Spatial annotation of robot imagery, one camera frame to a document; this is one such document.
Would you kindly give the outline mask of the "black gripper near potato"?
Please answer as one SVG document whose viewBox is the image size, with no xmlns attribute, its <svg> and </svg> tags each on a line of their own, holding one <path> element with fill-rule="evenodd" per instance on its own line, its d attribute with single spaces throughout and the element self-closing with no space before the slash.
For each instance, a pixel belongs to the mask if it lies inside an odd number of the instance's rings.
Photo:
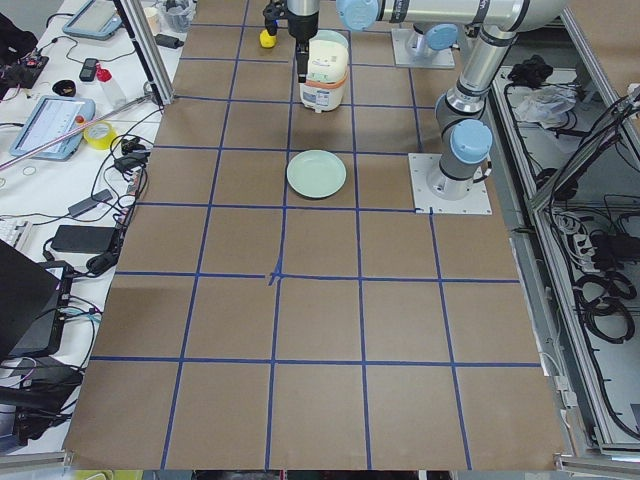
<svg viewBox="0 0 640 480">
<path fill-rule="evenodd" d="M 270 36 L 276 36 L 278 21 L 285 17 L 284 2 L 269 2 L 263 9 L 264 25 Z M 308 63 L 310 57 L 309 40 L 318 32 L 318 15 L 288 16 L 288 32 L 295 39 L 295 60 L 297 81 L 305 83 L 308 75 Z"/>
</svg>

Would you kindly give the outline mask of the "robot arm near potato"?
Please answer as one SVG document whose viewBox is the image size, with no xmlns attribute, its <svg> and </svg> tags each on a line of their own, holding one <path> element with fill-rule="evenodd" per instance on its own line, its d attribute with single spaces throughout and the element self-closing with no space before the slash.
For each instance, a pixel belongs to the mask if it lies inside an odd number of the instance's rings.
<svg viewBox="0 0 640 480">
<path fill-rule="evenodd" d="M 515 36 L 538 29 L 559 16 L 565 1 L 337 1 L 341 23 L 351 31 L 364 31 L 378 21 L 399 24 L 435 22 L 479 25 L 480 39 L 459 77 L 459 88 L 469 95 L 482 92 L 492 82 Z M 317 1 L 271 1 L 263 10 L 265 28 L 277 32 L 285 19 L 296 41 L 298 80 L 307 77 L 309 42 L 317 34 Z"/>
</svg>

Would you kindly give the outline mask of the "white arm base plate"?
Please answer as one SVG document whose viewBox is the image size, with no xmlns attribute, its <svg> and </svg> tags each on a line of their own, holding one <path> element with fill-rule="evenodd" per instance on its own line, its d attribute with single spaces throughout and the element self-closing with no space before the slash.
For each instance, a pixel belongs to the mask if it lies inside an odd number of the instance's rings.
<svg viewBox="0 0 640 480">
<path fill-rule="evenodd" d="M 414 210 L 420 214 L 491 215 L 484 172 L 478 166 L 467 180 L 452 180 L 440 169 L 440 154 L 408 155 Z"/>
</svg>

